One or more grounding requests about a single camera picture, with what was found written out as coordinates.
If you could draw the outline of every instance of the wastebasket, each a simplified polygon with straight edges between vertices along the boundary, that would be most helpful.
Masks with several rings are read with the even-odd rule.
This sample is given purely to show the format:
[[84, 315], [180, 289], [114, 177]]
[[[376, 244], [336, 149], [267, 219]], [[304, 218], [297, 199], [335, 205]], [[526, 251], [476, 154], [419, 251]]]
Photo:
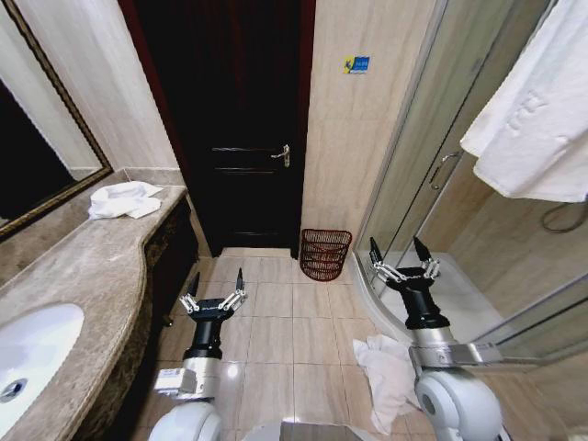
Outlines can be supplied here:
[[343, 271], [352, 237], [342, 230], [302, 230], [300, 269], [320, 282], [336, 279]]

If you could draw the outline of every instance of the mirror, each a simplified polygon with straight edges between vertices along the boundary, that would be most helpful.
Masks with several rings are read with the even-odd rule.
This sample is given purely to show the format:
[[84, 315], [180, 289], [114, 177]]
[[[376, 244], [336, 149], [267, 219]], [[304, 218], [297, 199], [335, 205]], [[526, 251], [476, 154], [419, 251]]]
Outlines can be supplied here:
[[13, 0], [0, 6], [0, 241], [112, 172]]

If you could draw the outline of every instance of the white sink basin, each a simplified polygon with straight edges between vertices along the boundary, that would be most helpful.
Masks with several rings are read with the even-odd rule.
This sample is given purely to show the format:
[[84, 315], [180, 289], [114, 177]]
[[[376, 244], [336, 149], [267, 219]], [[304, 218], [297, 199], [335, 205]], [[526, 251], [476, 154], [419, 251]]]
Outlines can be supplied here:
[[51, 381], [83, 322], [84, 312], [78, 306], [63, 303], [0, 328], [0, 438]]

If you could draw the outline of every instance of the marble countertop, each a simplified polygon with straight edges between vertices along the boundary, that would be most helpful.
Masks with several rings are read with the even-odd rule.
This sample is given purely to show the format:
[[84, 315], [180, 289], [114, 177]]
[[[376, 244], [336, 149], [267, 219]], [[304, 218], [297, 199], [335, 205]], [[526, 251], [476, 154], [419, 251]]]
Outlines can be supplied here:
[[141, 306], [143, 246], [186, 194], [165, 187], [144, 218], [87, 220], [0, 288], [0, 326], [46, 305], [84, 310], [72, 351], [2, 441], [71, 438], [119, 359]]

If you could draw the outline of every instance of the shower enclosure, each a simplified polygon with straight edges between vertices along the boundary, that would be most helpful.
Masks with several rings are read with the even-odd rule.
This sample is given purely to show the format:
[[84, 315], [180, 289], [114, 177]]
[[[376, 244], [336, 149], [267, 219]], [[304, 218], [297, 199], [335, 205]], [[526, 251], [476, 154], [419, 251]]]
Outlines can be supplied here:
[[[541, 219], [559, 204], [502, 197], [473, 174], [476, 158], [459, 147], [548, 7], [548, 0], [449, 0], [438, 9], [354, 249], [380, 323], [404, 329], [406, 312], [371, 270], [369, 238], [386, 263], [414, 266], [417, 235], [441, 261], [431, 292], [458, 340], [494, 342], [517, 362], [583, 350], [588, 224], [549, 232]], [[572, 224], [581, 211], [571, 204], [549, 226]]]

